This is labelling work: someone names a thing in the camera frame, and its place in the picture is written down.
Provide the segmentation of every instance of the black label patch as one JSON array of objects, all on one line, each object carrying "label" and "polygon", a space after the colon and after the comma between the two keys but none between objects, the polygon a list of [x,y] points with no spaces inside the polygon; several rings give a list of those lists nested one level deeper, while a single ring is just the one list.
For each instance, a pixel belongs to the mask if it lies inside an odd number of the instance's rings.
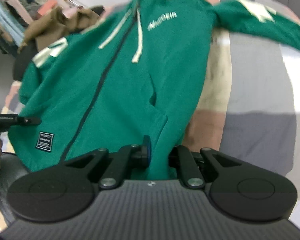
[{"label": "black label patch", "polygon": [[51,152],[53,137],[53,133],[40,132],[38,142],[35,148],[45,152]]}]

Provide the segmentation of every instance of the white drawstring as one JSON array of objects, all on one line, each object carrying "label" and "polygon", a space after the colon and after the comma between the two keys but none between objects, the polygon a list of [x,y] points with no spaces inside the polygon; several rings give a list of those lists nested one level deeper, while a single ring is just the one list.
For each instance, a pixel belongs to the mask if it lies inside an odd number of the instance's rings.
[{"label": "white drawstring", "polygon": [[143,43],[143,34],[142,34],[142,27],[141,27],[141,19],[140,19],[140,11],[137,9],[137,18],[138,18],[138,49],[134,54],[131,62],[138,63],[139,58],[142,54],[142,43]]},{"label": "white drawstring", "polygon": [[109,35],[108,38],[106,38],[106,40],[101,43],[99,45],[99,49],[103,49],[110,41],[112,41],[112,39],[118,34],[118,32],[120,31],[121,27],[123,26],[123,24],[126,22],[126,20],[128,19],[129,15],[131,14],[132,9],[130,9],[129,11],[127,11],[127,13],[124,15],[124,17],[121,19],[121,21],[119,22],[119,24],[116,26],[116,28],[112,31],[112,33]]}]

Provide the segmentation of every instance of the black zipper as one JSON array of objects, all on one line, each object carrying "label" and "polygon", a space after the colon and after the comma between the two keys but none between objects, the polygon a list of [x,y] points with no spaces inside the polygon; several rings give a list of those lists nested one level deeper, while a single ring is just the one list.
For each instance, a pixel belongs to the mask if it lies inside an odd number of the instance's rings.
[{"label": "black zipper", "polygon": [[127,39],[127,36],[129,35],[131,29],[132,29],[133,26],[135,25],[135,23],[136,23],[136,16],[134,15],[134,17],[133,17],[133,22],[131,23],[131,25],[130,25],[130,27],[128,28],[127,32],[124,34],[122,40],[120,41],[119,46],[117,47],[117,50],[115,51],[113,57],[111,58],[109,64],[108,64],[107,67],[103,70],[103,72],[102,72],[102,74],[101,74],[101,77],[100,77],[100,79],[99,79],[97,88],[96,88],[96,92],[94,93],[94,96],[93,96],[93,98],[92,98],[92,100],[91,100],[91,103],[90,103],[90,105],[88,106],[88,108],[87,108],[87,110],[85,111],[85,113],[83,114],[83,116],[82,116],[82,118],[81,118],[81,120],[80,120],[79,126],[78,126],[78,128],[77,128],[77,130],[76,130],[76,132],[75,132],[75,134],[74,134],[74,136],[73,136],[73,138],[70,140],[70,142],[68,143],[68,145],[67,145],[66,148],[64,149],[64,151],[63,151],[63,153],[62,153],[62,155],[61,155],[61,157],[60,157],[60,162],[63,162],[63,161],[66,159],[66,156],[67,156],[67,154],[68,154],[68,152],[69,152],[71,146],[73,145],[73,143],[75,142],[75,140],[76,140],[77,137],[79,136],[79,133],[80,133],[80,131],[81,131],[81,129],[82,129],[82,127],[83,127],[83,125],[84,125],[84,123],[85,123],[85,121],[86,121],[86,119],[87,119],[89,113],[90,113],[90,111],[92,110],[94,104],[96,103],[96,101],[97,101],[97,99],[98,99],[98,96],[99,96],[99,94],[100,94],[100,91],[101,91],[101,89],[102,89],[102,86],[103,86],[103,84],[104,84],[104,82],[105,82],[105,80],[106,80],[106,77],[107,77],[107,75],[108,75],[108,73],[109,73],[109,71],[110,71],[110,69],[111,69],[111,67],[112,67],[112,65],[113,65],[113,63],[114,63],[114,61],[116,60],[116,58],[117,58],[117,56],[118,56],[118,54],[119,54],[119,52],[120,52],[120,50],[121,50],[121,48],[122,48],[122,46],[123,46],[125,40]]}]

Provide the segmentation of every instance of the person's leg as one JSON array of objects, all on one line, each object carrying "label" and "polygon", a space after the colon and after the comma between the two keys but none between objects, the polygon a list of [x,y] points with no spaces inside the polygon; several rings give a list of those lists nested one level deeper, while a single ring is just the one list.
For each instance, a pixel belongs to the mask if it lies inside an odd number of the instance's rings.
[{"label": "person's leg", "polygon": [[7,226],[15,220],[9,204],[7,203],[8,189],[15,180],[28,173],[29,170],[22,164],[16,155],[2,154],[0,168],[0,211]]}]

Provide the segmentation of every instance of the green jacket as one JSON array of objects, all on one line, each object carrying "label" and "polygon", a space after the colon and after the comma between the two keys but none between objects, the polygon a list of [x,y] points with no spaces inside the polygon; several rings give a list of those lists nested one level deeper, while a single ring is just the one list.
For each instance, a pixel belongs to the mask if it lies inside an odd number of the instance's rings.
[{"label": "green jacket", "polygon": [[37,54],[20,89],[21,116],[38,126],[11,127],[21,161],[38,171],[99,147],[117,151],[152,142],[139,178],[168,179],[168,154],[182,141],[206,73],[213,27],[258,35],[300,50],[300,26],[247,0],[132,0],[125,10]]}]

